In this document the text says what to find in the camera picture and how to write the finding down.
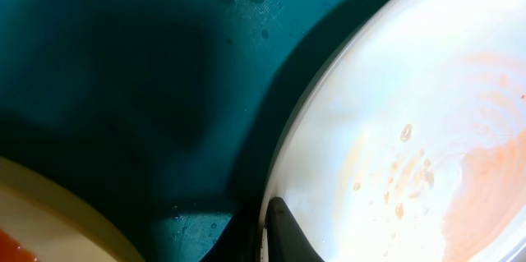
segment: plate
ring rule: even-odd
[[[280,196],[325,261],[513,258],[526,237],[524,22],[526,0],[391,0],[298,105],[261,227]]]
[[[0,260],[144,262],[103,215],[45,177],[0,158]]]

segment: teal surface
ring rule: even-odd
[[[196,261],[323,62],[388,0],[0,0],[0,153],[148,261]]]

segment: beige bowl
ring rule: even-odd
[[[325,261],[497,261],[526,237],[526,0],[391,0],[267,183]]]
[[[0,159],[0,230],[38,261],[144,261],[86,202],[7,159]]]

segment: cream colored bowl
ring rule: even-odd
[[[7,159],[0,159],[0,230],[38,261],[144,261],[87,203]]]
[[[280,142],[261,226],[280,196],[325,261],[512,258],[526,0],[391,0],[331,61]]]

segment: red sauce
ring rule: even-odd
[[[0,262],[35,262],[39,261],[28,250],[0,229]]]

